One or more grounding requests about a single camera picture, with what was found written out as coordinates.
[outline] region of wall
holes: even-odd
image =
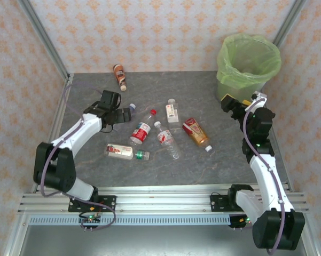
[[[0,255],[64,82],[16,0],[0,0]]]
[[[217,70],[227,35],[273,40],[294,0],[32,0],[70,73]]]
[[[280,51],[282,69],[265,93],[281,154],[294,188],[307,194],[321,240],[321,0],[307,2]]]

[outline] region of robotic arm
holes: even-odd
[[[262,203],[248,185],[232,185],[228,191],[229,203],[234,207],[241,207],[250,218],[253,223],[254,243],[262,249],[275,247],[284,216],[283,231],[277,248],[295,250],[303,231],[305,218],[302,213],[294,211],[280,182],[274,151],[267,138],[272,127],[272,119],[275,117],[272,111],[264,108],[267,96],[255,92],[252,99],[252,103],[240,103],[227,94],[222,99],[221,106],[223,111],[233,112],[231,117],[239,121],[242,131],[245,126],[248,141],[255,149],[254,152],[247,140],[243,139],[242,152],[256,176]],[[252,114],[245,120],[245,115],[250,110]]]
[[[120,94],[104,90],[101,100],[87,108],[84,111],[83,119],[80,119],[70,130],[51,143],[40,143],[36,152],[34,181],[37,184],[41,183],[47,158],[54,147],[64,141],[56,149],[47,166],[44,184],[69,196],[84,201],[98,202],[97,189],[76,177],[74,157],[94,134],[100,132],[107,125],[113,126],[131,120],[130,109],[119,109],[120,102]],[[65,140],[76,129],[78,130]]]

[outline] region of gray floor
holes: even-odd
[[[79,227],[30,226],[20,256],[265,256],[252,230],[228,226],[112,226],[96,232]],[[303,244],[275,256],[305,256]]]
[[[242,154],[242,132],[237,121],[221,110],[215,98],[216,72],[152,72],[127,73],[127,90],[121,92],[113,74],[75,74],[69,104],[83,111],[100,99],[100,94],[86,85],[100,90],[121,92],[121,107],[137,106],[137,114],[129,123],[114,126],[110,134],[94,135],[75,157],[77,176],[94,186],[154,186],[211,183],[251,183],[255,175]],[[151,129],[143,150],[151,153],[148,162],[130,162],[104,157],[108,142],[126,145],[140,119],[152,108],[156,120],[166,125],[165,105],[169,98],[179,103],[182,120],[194,117],[211,138],[215,151],[206,153],[182,132],[175,135],[183,156],[173,161],[156,139]],[[61,133],[78,120],[66,109]],[[287,180],[283,161],[273,136],[272,141],[281,181]]]

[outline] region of orange floral pattern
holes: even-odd
[[[125,71],[217,70],[226,35],[273,40],[294,0],[31,2],[67,70],[95,73],[118,62]]]
[[[63,83],[18,1],[0,0],[0,255]]]
[[[306,192],[321,241],[321,0],[306,4],[280,51],[283,67],[265,93],[279,114],[273,127],[294,188]]]

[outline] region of trash can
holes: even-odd
[[[263,36],[227,37],[217,56],[217,98],[228,93],[242,102],[250,100],[280,70],[278,48]]]

